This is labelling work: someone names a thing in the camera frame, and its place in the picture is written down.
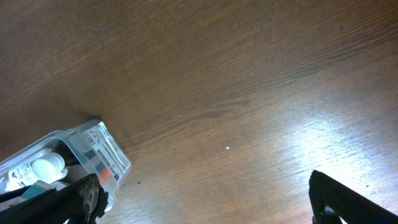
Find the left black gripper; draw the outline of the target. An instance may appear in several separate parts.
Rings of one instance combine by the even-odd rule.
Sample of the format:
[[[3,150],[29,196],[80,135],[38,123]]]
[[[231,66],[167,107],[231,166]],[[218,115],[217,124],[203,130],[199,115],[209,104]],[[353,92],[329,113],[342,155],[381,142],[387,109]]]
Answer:
[[[1,194],[1,211],[5,211],[8,208],[14,207],[51,190],[56,190],[56,187],[38,180],[33,185]]]

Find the white spray bottle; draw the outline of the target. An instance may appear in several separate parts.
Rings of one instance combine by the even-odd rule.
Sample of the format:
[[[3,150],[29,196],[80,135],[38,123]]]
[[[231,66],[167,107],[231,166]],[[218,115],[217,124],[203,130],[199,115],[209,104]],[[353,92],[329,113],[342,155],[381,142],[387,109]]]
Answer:
[[[1,194],[34,184],[38,178],[32,170],[32,163],[41,156],[52,152],[51,148],[38,151],[18,152],[1,162]]]

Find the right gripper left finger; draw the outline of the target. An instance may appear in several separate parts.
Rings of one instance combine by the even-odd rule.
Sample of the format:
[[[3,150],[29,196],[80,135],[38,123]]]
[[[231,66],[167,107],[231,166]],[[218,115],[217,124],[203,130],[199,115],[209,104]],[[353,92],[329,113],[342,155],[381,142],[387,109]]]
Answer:
[[[51,190],[1,211],[1,223],[95,223],[105,214],[108,193],[89,174],[62,190]]]

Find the dark bottle white cap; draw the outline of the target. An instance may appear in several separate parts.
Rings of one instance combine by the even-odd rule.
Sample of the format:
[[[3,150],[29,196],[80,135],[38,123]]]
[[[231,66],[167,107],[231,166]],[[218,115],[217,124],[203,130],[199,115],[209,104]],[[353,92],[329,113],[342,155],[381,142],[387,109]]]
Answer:
[[[37,153],[31,167],[36,178],[52,183],[66,177],[68,168],[79,163],[67,147],[46,147]]]

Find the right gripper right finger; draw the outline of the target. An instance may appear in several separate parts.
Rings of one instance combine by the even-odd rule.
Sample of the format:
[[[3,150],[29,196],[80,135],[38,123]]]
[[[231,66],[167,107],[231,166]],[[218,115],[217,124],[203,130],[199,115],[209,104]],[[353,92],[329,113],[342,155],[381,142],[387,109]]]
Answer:
[[[308,194],[313,224],[397,223],[397,215],[317,170],[310,176]]]

